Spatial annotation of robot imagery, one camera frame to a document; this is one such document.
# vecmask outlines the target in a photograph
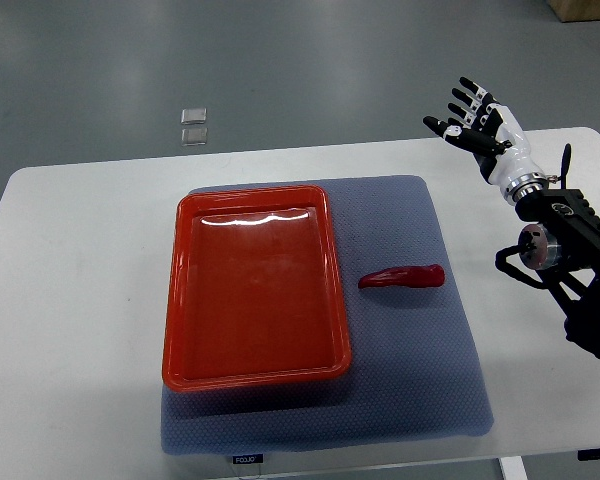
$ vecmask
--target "red plastic tray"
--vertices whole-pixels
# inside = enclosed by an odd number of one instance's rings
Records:
[[[180,202],[162,365],[171,390],[325,380],[350,363],[323,189],[199,193]]]

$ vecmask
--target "mat label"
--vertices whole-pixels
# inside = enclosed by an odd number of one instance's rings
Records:
[[[264,455],[262,453],[257,453],[254,455],[240,455],[233,457],[234,465],[249,465],[251,463],[264,463]]]

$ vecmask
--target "robot finger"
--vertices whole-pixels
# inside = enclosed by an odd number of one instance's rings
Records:
[[[489,105],[490,103],[498,103],[493,95],[491,95],[477,83],[469,80],[467,77],[460,77],[460,85],[469,90],[474,97],[482,102],[482,104],[485,106]]]
[[[451,110],[451,113],[460,117],[460,121],[465,126],[471,127],[471,125],[473,125],[473,122],[476,119],[475,113],[467,112],[464,108],[459,107],[455,103],[450,103],[449,105],[447,105],[447,107],[449,107],[449,110]]]

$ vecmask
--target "gray floor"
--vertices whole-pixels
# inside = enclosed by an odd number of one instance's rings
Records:
[[[0,196],[29,166],[431,136],[421,119],[446,117],[461,75],[525,129],[600,132],[600,22],[561,24],[542,0],[0,1]],[[194,106],[209,142],[186,148]],[[600,479],[575,453],[525,463],[531,480]],[[500,476],[488,461],[320,478]]]

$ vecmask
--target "blue mat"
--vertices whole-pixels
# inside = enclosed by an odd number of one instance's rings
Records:
[[[487,433],[491,407],[425,182],[301,183],[329,195],[351,368],[328,382],[190,394],[163,387],[164,451],[240,455]],[[446,271],[441,288],[357,288],[367,273],[431,263]]]

